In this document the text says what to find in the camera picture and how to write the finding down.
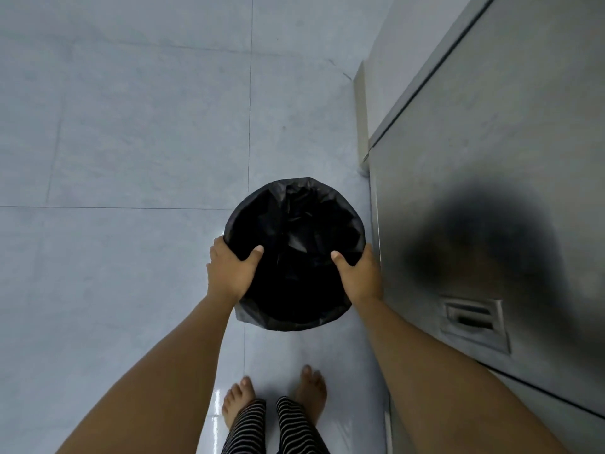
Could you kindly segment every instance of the white tile floor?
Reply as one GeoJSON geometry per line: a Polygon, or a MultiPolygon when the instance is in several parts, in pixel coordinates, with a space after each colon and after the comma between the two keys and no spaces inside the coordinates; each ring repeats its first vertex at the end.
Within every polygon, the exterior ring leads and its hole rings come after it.
{"type": "MultiPolygon", "coordinates": [[[[350,77],[392,0],[0,0],[0,445],[56,450],[203,296],[213,237],[277,178],[332,185],[370,231],[350,77]]],[[[333,454],[384,452],[354,311],[300,333],[231,319],[199,452],[249,374],[271,407],[329,387],[333,454]]],[[[277,450],[268,415],[268,452],[277,450]]]]}

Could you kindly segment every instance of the black garbage bag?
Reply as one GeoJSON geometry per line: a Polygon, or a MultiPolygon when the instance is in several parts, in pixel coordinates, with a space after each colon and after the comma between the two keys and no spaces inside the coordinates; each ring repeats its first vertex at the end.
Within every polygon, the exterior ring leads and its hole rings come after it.
{"type": "Polygon", "coordinates": [[[239,259],[264,247],[252,285],[235,306],[238,320],[268,330],[314,328],[351,306],[330,252],[356,264],[364,225],[336,190],[313,178],[266,184],[237,206],[224,241],[239,259]]]}

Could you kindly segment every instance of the white wall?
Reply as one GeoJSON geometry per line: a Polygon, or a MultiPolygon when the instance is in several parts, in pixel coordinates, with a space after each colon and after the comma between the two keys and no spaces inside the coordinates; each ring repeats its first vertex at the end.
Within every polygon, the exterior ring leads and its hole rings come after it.
{"type": "Polygon", "coordinates": [[[365,62],[370,145],[486,2],[487,0],[393,2],[365,62]]]}

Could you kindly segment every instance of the pant leg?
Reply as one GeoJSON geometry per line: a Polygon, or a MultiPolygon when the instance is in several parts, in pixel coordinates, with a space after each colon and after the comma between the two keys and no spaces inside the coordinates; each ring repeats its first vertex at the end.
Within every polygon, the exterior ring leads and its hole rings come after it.
{"type": "Polygon", "coordinates": [[[302,405],[280,397],[276,406],[281,454],[330,454],[302,405]]]}
{"type": "Polygon", "coordinates": [[[265,400],[257,398],[244,406],[233,421],[222,454],[265,454],[265,400]]]}

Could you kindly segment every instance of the foot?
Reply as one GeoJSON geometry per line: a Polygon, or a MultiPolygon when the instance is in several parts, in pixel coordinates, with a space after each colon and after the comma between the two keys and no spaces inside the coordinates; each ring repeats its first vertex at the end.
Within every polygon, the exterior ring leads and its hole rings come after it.
{"type": "Polygon", "coordinates": [[[228,429],[231,430],[233,421],[242,408],[255,398],[256,394],[249,377],[246,376],[239,384],[231,386],[223,401],[223,418],[228,429]]]}
{"type": "Polygon", "coordinates": [[[319,371],[313,373],[311,366],[305,365],[301,371],[301,383],[294,396],[294,401],[304,407],[307,417],[314,426],[320,419],[327,398],[328,390],[324,377],[319,371]]]}

